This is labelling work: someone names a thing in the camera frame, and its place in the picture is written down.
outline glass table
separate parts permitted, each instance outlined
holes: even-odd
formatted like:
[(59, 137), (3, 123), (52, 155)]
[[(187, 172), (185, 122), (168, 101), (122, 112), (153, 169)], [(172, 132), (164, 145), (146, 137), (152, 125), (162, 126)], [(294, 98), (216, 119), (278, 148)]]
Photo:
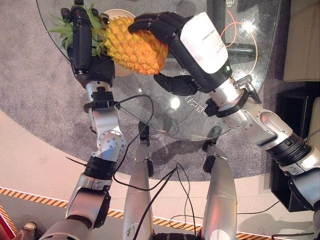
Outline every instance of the glass table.
[[(60, 17), (61, 8), (70, 8), (72, 0), (37, 0), (39, 13), (47, 30), (54, 27), (52, 15)], [(143, 13), (176, 12), (184, 17), (207, 12), (221, 33), (236, 80), (251, 74), (252, 84), (260, 91), (268, 70), (277, 30), (281, 0), (95, 0), (100, 13), (110, 9), (123, 9), (135, 16)], [(59, 33), (50, 32), (51, 39), (61, 48)], [(177, 61), (168, 56), (161, 73), (167, 76), (187, 75)], [(154, 104), (154, 115), (149, 125), (176, 139), (204, 141), (212, 127), (220, 126), (221, 134), (228, 131), (221, 119), (208, 117), (204, 110), (209, 95), (197, 92), (192, 96), (175, 96), (166, 92), (153, 79), (137, 73), (116, 77), (112, 88), (116, 101), (137, 94), (149, 95)], [(132, 99), (121, 107), (146, 122), (151, 114), (151, 103), (142, 97)]]

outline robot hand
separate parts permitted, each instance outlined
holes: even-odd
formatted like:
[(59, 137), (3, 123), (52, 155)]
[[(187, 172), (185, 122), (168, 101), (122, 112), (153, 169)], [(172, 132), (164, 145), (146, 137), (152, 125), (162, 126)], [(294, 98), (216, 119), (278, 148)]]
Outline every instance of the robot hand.
[[(98, 10), (92, 13), (98, 16)], [(77, 1), (68, 8), (61, 8), (61, 16), (65, 21), (72, 22), (72, 45), (67, 54), (74, 77), (86, 88), (91, 81), (106, 82), (110, 87), (115, 78), (114, 61), (106, 55), (92, 56), (92, 27), (87, 11), (83, 8), (83, 1)]]
[(181, 67), (192, 75), (175, 76), (170, 81), (163, 74), (154, 75), (157, 83), (173, 94), (187, 96), (197, 90), (209, 93), (232, 74), (227, 49), (205, 12), (187, 18), (174, 12), (145, 13), (137, 16), (128, 30), (151, 31), (169, 45)]

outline white label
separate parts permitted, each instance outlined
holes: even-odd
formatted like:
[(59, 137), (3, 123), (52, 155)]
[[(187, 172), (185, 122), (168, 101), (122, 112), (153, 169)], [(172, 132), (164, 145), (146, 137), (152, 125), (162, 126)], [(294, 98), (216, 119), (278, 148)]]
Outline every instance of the white label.
[(194, 16), (184, 25), (180, 40), (208, 74), (217, 72), (228, 59), (226, 46), (206, 12)]

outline yellow pineapple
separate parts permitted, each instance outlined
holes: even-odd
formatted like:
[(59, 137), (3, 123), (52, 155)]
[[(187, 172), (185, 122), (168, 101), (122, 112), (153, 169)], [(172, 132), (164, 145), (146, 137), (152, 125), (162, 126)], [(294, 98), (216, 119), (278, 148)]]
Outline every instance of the yellow pineapple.
[(160, 42), (149, 31), (131, 34), (130, 17), (110, 19), (105, 31), (107, 54), (121, 66), (140, 74), (158, 74), (168, 54), (168, 45)]
[[(128, 31), (134, 22), (132, 17), (104, 19), (102, 13), (95, 16), (90, 8), (86, 10), (92, 26), (92, 56), (105, 54), (117, 64), (140, 74), (158, 74), (163, 68), (168, 54), (168, 45), (160, 42), (149, 31), (138, 31), (131, 34)], [(73, 43), (72, 22), (52, 16), (56, 27), (49, 32), (60, 33), (62, 47), (68, 49)]]

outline hazard tape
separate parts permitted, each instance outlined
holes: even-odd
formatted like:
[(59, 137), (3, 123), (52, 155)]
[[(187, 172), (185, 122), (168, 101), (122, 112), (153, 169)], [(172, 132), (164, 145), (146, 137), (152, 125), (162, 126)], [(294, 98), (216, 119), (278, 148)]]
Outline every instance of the hazard tape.
[[(53, 197), (36, 195), (33, 193), (24, 192), (24, 191), (18, 191), (18, 190), (10, 189), (3, 186), (0, 186), (0, 194), (10, 196), (13, 198), (28, 200), (35, 203), (51, 205), (59, 208), (66, 208), (69, 202), (66, 200), (57, 199)], [(110, 208), (107, 213), (107, 216), (112, 218), (117, 218), (117, 219), (123, 219), (124, 211)], [(181, 229), (186, 231), (194, 231), (194, 225), (192, 223), (185, 223), (183, 221), (170, 220), (162, 217), (154, 217), (152, 221), (154, 225), (158, 225), (158, 226), (172, 227), (175, 229)], [(200, 231), (201, 228), (202, 228), (202, 225), (200, 224), (195, 225), (195, 230), (197, 232)], [(252, 235), (244, 232), (238, 232), (236, 235), (236, 238), (238, 240), (272, 240), (269, 236)]]
[(18, 230), (15, 226), (15, 224), (11, 221), (10, 217), (8, 216), (7, 212), (5, 211), (4, 207), (0, 205), (0, 215), (3, 217), (4, 221), (7, 223), (11, 231), (14, 233), (14, 235), (18, 234)]

